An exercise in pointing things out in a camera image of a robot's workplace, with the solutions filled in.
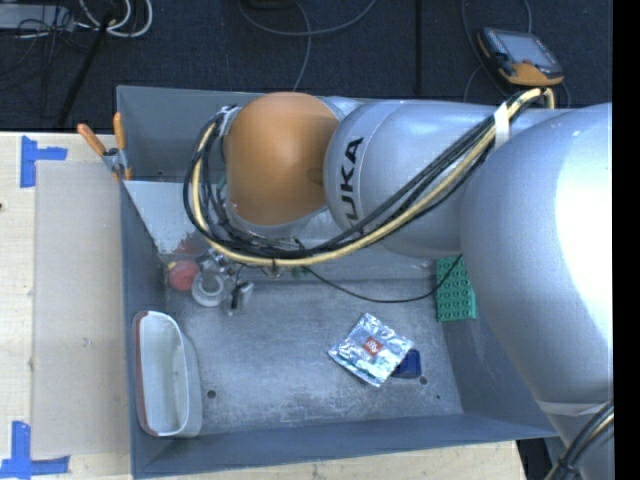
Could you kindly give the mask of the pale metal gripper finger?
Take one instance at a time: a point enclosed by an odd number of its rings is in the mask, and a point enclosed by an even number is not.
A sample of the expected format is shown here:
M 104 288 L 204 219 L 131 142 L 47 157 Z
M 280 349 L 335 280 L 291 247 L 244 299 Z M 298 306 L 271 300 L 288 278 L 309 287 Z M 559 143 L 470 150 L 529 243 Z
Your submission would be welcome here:
M 254 283 L 242 281 L 231 291 L 228 313 L 235 315 L 243 312 L 248 305 L 254 290 Z
M 228 269 L 228 258 L 214 249 L 209 249 L 199 256 L 199 267 L 202 273 L 224 274 Z

